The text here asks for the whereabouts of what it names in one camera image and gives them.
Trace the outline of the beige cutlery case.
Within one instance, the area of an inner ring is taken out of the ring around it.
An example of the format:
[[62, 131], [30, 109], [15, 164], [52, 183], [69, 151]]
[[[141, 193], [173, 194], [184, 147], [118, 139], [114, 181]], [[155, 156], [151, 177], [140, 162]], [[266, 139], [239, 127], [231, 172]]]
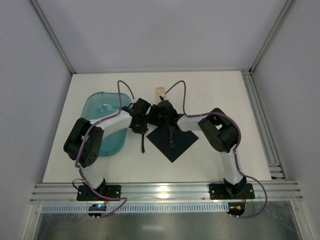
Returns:
[[164, 94], [165, 89], [164, 87], [157, 87], [155, 89], [155, 103], [158, 104], [159, 102], [162, 101], [161, 97]]

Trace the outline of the iridescent fork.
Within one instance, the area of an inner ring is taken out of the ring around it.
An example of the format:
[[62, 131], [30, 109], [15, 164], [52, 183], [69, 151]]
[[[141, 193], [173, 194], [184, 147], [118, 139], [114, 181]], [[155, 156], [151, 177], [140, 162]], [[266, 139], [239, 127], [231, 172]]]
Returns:
[[173, 141], [173, 131], [169, 127], [169, 147], [173, 148], [175, 146], [174, 141]]

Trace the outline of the black paper napkin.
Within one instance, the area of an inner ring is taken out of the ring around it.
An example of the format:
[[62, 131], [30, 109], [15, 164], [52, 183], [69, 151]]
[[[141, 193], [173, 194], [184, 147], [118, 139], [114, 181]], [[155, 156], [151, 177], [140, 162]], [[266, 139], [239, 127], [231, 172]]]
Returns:
[[174, 147], [169, 145], [169, 127], [159, 126], [147, 135], [147, 139], [171, 162], [177, 160], [198, 139], [192, 131], [172, 130]]

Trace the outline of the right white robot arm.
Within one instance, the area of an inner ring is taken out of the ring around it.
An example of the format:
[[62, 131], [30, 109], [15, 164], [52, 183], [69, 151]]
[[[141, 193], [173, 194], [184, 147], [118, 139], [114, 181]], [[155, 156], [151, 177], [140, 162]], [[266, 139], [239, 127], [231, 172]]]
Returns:
[[194, 132], [201, 131], [222, 160], [222, 195], [233, 199], [245, 195], [247, 178], [240, 173], [234, 154], [241, 134], [235, 122], [220, 108], [209, 113], [188, 115], [178, 113], [169, 100], [162, 100], [151, 106], [147, 122], [156, 127], [147, 138], [172, 163], [197, 141]]

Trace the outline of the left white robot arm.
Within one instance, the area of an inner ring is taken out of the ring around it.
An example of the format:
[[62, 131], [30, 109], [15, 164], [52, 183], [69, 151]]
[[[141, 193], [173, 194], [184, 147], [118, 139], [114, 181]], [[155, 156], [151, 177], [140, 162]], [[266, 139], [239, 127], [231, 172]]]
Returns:
[[103, 139], [127, 128], [135, 134], [146, 134], [150, 107], [150, 103], [139, 98], [130, 106], [121, 106], [113, 114], [93, 120], [81, 117], [75, 122], [63, 151], [75, 161], [75, 167], [91, 190], [98, 189], [104, 183], [104, 177], [93, 167], [99, 157]]

